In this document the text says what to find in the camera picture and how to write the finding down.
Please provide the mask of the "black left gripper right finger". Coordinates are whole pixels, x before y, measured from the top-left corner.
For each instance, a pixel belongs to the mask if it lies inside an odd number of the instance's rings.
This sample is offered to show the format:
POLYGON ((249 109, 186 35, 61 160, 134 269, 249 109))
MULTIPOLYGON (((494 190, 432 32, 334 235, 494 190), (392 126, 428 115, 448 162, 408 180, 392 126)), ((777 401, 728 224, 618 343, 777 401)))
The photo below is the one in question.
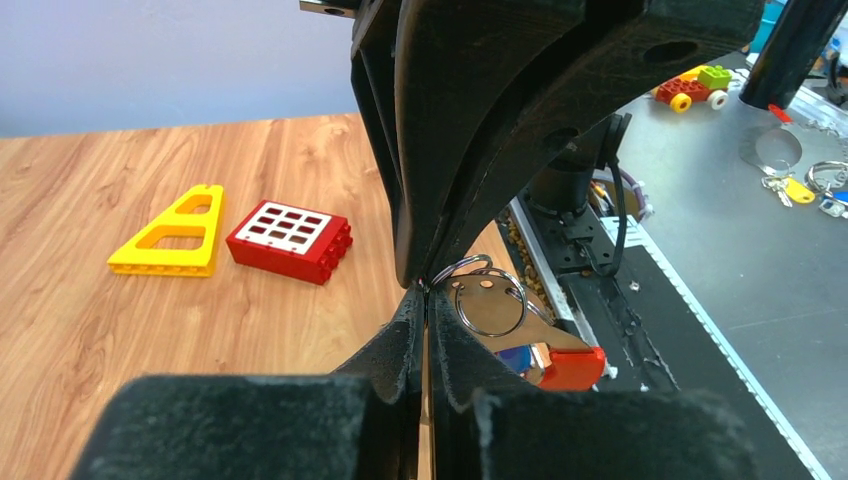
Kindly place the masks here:
POLYGON ((512 372, 429 295, 438 479, 755 479, 745 428, 695 393, 561 393, 512 372))

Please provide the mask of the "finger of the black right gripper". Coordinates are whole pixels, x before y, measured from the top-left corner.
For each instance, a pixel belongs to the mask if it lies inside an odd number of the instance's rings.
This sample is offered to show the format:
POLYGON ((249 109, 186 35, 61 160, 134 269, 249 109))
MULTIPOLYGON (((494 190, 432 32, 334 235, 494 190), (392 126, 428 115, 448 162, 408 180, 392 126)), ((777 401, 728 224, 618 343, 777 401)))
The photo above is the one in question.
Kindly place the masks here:
POLYGON ((746 44, 760 1, 587 1, 584 19, 522 72, 469 149, 458 204, 424 272, 458 260, 493 217, 579 135, 665 80, 746 44))

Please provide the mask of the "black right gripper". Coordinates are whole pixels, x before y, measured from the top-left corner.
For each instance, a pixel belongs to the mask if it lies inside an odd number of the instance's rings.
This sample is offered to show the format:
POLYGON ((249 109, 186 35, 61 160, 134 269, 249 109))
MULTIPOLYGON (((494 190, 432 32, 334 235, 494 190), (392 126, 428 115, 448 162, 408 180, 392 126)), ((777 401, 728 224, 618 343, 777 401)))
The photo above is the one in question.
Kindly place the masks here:
POLYGON ((354 16, 351 83, 386 193, 400 285, 438 269, 456 177, 499 97, 584 17, 580 1, 300 0, 354 16))

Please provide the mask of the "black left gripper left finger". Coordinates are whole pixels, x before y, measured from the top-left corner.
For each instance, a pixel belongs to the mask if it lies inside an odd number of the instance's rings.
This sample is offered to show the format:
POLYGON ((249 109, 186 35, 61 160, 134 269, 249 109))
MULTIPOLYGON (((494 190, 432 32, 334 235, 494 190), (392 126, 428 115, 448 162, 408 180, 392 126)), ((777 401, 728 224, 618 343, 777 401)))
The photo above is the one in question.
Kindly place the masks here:
POLYGON ((323 375, 149 375, 109 401, 75 479, 412 479, 422 323, 410 288, 391 321, 323 375))

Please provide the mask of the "metal key organizer red handle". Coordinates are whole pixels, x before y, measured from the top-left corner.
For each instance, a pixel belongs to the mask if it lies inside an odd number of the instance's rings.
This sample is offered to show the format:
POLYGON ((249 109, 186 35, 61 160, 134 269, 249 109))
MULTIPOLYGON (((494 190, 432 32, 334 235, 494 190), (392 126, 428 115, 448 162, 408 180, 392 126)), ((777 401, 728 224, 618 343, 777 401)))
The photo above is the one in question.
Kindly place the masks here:
POLYGON ((498 351, 530 345, 537 367, 520 376, 529 383, 549 391, 588 391, 601 379, 603 349, 557 327, 542 300, 490 256, 450 264, 431 285, 447 294, 460 323, 497 359, 498 351))

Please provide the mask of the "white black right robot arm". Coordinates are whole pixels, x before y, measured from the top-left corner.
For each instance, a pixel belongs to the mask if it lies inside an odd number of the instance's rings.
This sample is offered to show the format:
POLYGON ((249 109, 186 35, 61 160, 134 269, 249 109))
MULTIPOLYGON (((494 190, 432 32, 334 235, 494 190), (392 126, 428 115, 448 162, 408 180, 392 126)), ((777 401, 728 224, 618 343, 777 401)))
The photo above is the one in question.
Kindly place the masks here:
POLYGON ((580 210, 595 127, 751 40, 760 1, 304 1, 352 20, 351 84, 399 284, 430 280, 546 169, 580 210))

